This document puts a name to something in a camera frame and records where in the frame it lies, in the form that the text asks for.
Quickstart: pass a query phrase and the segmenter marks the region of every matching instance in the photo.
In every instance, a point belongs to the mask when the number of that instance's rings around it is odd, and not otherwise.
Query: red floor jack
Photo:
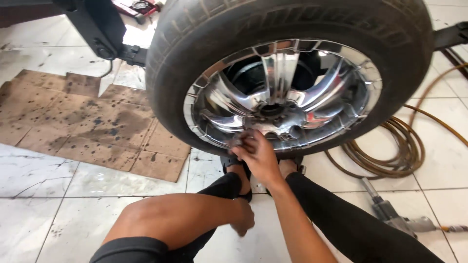
[[[119,13],[135,18],[138,24],[142,25],[146,17],[154,12],[161,12],[163,3],[154,3],[154,0],[112,0]]]

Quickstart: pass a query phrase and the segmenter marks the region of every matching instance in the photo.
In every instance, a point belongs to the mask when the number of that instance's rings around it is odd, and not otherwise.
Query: black tire
[[[410,98],[433,52],[422,0],[169,0],[146,61],[146,88],[159,121],[200,150],[226,155],[199,139],[183,117],[188,88],[220,59],[244,48],[289,38],[319,38],[368,56],[383,79],[369,116],[342,136],[280,158],[336,147],[372,130]]]

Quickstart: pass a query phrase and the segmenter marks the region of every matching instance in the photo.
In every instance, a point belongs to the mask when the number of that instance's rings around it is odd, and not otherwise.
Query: black sandal
[[[226,168],[228,168],[229,166],[234,165],[234,164],[240,164],[240,165],[242,165],[244,167],[245,175],[247,175],[247,179],[250,181],[250,177],[251,177],[252,173],[250,172],[249,167],[247,166],[247,164],[244,161],[239,161],[237,159],[237,157],[224,157],[224,156],[221,156],[220,159],[221,159],[221,165],[223,166],[224,174],[227,173]],[[238,195],[237,197],[238,198],[243,198],[243,199],[247,200],[250,203],[250,201],[252,201],[252,197],[253,197],[252,188],[250,189],[250,192],[248,192],[246,195]]]
[[[297,165],[297,171],[300,172],[302,169],[302,161],[304,160],[304,156],[297,156],[296,158],[293,158],[291,159],[296,165]],[[271,193],[270,191],[268,191],[267,188],[266,189],[266,193],[271,196]]]

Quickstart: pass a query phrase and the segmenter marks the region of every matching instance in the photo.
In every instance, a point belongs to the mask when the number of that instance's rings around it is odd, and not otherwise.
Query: foot
[[[245,174],[244,167],[240,164],[233,164],[226,168],[226,171],[236,173],[242,181],[242,188],[239,192],[240,195],[246,195],[250,192],[250,181],[247,179],[247,175]]]
[[[280,160],[279,171],[281,172],[281,176],[286,179],[291,173],[297,172],[297,164],[292,159]]]

